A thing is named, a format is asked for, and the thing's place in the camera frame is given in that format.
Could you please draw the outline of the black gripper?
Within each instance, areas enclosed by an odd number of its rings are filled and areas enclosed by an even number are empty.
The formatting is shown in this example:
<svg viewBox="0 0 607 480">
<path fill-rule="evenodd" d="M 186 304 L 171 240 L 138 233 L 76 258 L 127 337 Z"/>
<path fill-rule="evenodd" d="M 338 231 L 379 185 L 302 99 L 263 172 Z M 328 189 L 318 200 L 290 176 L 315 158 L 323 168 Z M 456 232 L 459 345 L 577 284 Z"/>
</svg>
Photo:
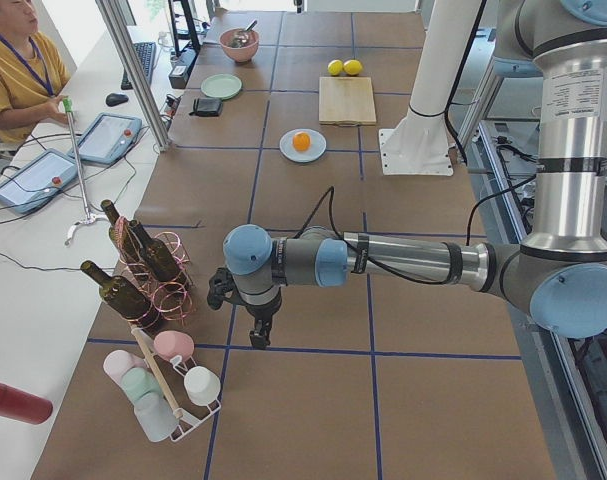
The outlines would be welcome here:
<svg viewBox="0 0 607 480">
<path fill-rule="evenodd" d="M 270 344 L 273 316 L 282 304 L 281 289 L 273 285 L 260 293 L 241 290 L 232 273 L 219 267 L 209 279 L 207 304 L 212 310 L 219 310 L 224 303 L 245 307 L 254 318 L 254 327 L 249 339 L 254 349 L 266 349 Z"/>
</svg>

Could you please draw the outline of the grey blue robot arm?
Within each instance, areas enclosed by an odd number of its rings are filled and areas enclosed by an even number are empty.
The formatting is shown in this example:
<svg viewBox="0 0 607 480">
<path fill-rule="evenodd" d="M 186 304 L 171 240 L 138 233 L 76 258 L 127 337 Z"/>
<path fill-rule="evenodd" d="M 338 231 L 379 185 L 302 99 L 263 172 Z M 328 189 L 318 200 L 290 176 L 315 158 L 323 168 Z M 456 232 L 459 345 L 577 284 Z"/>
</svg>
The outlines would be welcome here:
<svg viewBox="0 0 607 480">
<path fill-rule="evenodd" d="M 239 226 L 224 240 L 207 302 L 244 307 L 255 348 L 269 345 L 284 286 L 339 286 L 352 273 L 465 284 L 567 338 L 607 329 L 607 1 L 504 1 L 497 27 L 501 57 L 533 63 L 543 77 L 531 232 L 516 245 L 458 245 L 310 224 L 273 238 Z"/>
</svg>

